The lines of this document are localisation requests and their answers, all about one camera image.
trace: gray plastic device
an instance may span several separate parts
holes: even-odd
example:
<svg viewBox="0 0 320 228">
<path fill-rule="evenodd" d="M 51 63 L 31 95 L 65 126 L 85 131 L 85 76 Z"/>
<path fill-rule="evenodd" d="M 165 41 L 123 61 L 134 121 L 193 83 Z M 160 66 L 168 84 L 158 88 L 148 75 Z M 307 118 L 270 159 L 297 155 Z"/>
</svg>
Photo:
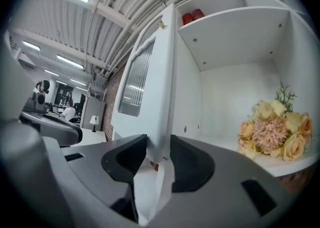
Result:
<svg viewBox="0 0 320 228">
<path fill-rule="evenodd" d="M 61 149 L 9 122 L 0 126 L 0 140 L 12 185 L 51 225 L 139 227 L 133 177 L 146 135 Z M 172 196 L 148 227 L 268 227 L 293 201 L 276 178 L 236 152 L 172 135 L 170 157 Z"/>
</svg>

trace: office desk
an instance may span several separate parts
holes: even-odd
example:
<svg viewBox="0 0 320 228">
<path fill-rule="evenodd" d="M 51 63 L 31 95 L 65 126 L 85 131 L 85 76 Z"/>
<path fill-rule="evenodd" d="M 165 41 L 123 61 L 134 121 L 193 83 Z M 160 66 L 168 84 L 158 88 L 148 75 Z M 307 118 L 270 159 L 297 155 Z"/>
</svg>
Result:
<svg viewBox="0 0 320 228">
<path fill-rule="evenodd" d="M 96 144 L 96 143 L 107 141 L 105 132 L 103 131 L 97 131 L 96 133 L 93 133 L 92 129 L 81 128 L 81 130 L 82 130 L 82 141 L 80 143 L 72 145 L 72 147 Z"/>
</svg>

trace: brick wall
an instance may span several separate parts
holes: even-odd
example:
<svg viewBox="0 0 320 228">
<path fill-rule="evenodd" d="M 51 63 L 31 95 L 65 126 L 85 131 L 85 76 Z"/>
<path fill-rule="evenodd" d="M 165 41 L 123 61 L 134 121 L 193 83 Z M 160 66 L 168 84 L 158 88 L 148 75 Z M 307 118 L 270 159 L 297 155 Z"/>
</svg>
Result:
<svg viewBox="0 0 320 228">
<path fill-rule="evenodd" d="M 118 87 L 120 84 L 121 77 L 125 70 L 125 65 L 112 77 L 106 85 L 106 108 L 103 117 L 102 130 L 105 132 L 108 141 L 112 140 L 113 127 L 111 125 L 112 112 L 114 110 L 114 104 L 117 96 Z"/>
</svg>

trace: table lamp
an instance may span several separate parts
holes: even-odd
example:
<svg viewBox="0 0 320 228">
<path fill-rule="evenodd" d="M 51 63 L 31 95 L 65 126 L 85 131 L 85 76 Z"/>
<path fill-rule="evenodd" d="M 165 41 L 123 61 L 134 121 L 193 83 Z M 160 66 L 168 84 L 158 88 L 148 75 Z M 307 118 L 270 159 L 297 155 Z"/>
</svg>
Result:
<svg viewBox="0 0 320 228">
<path fill-rule="evenodd" d="M 99 116 L 92 116 L 91 120 L 90 120 L 90 124 L 93 124 L 93 130 L 92 132 L 96 132 L 96 125 L 99 125 Z"/>
</svg>

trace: red cup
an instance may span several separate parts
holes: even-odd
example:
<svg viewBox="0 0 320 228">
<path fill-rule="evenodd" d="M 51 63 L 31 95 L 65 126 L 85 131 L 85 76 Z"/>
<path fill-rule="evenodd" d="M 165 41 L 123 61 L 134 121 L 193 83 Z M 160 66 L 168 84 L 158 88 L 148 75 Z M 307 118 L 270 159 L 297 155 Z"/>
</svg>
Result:
<svg viewBox="0 0 320 228">
<path fill-rule="evenodd" d="M 200 9 L 195 9 L 192 12 L 192 16 L 193 16 L 194 20 L 198 20 L 200 18 L 203 18 L 205 15 Z"/>
<path fill-rule="evenodd" d="M 182 16 L 182 20 L 183 20 L 183 25 L 186 25 L 190 22 L 193 22 L 194 18 L 191 13 L 186 13 Z"/>
</svg>

